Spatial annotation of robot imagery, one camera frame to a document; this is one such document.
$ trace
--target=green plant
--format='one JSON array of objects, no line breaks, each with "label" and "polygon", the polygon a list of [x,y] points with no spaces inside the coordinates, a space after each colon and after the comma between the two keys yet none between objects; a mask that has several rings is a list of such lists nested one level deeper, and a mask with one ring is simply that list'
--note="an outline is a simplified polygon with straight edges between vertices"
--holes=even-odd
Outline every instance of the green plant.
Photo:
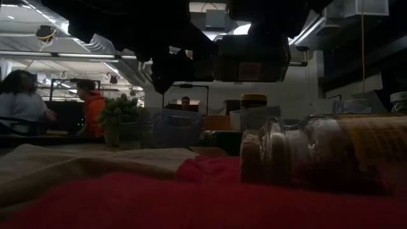
[{"label": "green plant", "polygon": [[105,98],[104,109],[100,111],[96,121],[100,123],[101,129],[104,129],[106,124],[120,125],[124,120],[135,120],[142,109],[137,106],[137,102],[136,98],[128,99],[126,94],[115,99]]}]

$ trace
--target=box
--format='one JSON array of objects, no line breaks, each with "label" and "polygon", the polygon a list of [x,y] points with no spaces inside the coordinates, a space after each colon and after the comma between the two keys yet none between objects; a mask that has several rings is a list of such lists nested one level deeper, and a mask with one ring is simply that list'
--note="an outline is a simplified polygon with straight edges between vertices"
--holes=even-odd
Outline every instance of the box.
[{"label": "box", "polygon": [[173,109],[146,108],[141,112],[141,148],[194,146],[202,132],[203,114]]}]

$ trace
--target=orange hoodie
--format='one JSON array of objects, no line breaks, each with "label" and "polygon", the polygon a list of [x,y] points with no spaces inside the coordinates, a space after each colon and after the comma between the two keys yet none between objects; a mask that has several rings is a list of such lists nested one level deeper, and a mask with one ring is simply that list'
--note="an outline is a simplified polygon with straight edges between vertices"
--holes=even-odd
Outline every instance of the orange hoodie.
[{"label": "orange hoodie", "polygon": [[91,137],[100,137],[104,132],[99,128],[96,118],[104,108],[104,98],[98,90],[91,91],[91,93],[94,95],[85,99],[85,121],[88,125],[88,134]]}]

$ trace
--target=bottle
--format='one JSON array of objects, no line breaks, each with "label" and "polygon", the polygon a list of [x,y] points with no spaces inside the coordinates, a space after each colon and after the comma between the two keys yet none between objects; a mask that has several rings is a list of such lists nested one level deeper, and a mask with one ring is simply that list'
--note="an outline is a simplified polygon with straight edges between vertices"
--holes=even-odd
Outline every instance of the bottle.
[{"label": "bottle", "polygon": [[245,131],[242,182],[357,194],[405,195],[407,117],[309,116],[285,127],[270,118]]},{"label": "bottle", "polygon": [[394,93],[390,96],[392,112],[407,112],[407,92]]}]

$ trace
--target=red fabric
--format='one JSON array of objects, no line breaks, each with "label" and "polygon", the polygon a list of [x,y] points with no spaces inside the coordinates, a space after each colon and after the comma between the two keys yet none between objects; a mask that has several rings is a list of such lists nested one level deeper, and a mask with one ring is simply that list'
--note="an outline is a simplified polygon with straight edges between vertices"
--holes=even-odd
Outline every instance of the red fabric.
[{"label": "red fabric", "polygon": [[239,183],[240,157],[197,156],[194,160],[187,159],[178,168],[176,179],[193,183]]},{"label": "red fabric", "polygon": [[124,173],[71,182],[0,228],[407,228],[405,200],[241,184],[238,161],[188,160],[177,180],[189,182]]}]

